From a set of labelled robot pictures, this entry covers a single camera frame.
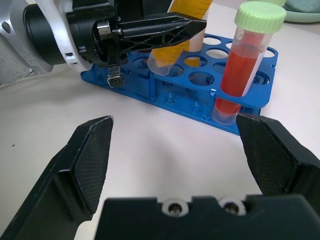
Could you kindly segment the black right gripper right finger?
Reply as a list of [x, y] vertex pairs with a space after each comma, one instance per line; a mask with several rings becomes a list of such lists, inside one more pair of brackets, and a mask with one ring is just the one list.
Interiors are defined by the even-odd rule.
[[242, 114], [236, 125], [249, 169], [263, 195], [299, 194], [320, 206], [320, 160], [278, 121]]

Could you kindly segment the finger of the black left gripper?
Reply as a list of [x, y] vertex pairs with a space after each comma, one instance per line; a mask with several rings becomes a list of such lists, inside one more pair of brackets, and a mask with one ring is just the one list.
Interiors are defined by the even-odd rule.
[[118, 10], [125, 14], [139, 16], [166, 13], [171, 6], [171, 0], [117, 0]]
[[204, 30], [207, 21], [188, 15], [151, 15], [121, 22], [118, 45], [121, 53], [176, 46]]

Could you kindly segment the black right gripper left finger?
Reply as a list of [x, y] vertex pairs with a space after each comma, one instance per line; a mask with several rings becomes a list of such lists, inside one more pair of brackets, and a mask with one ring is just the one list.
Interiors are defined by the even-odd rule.
[[79, 125], [51, 159], [0, 237], [2, 240], [73, 240], [96, 213], [106, 179], [114, 119]]

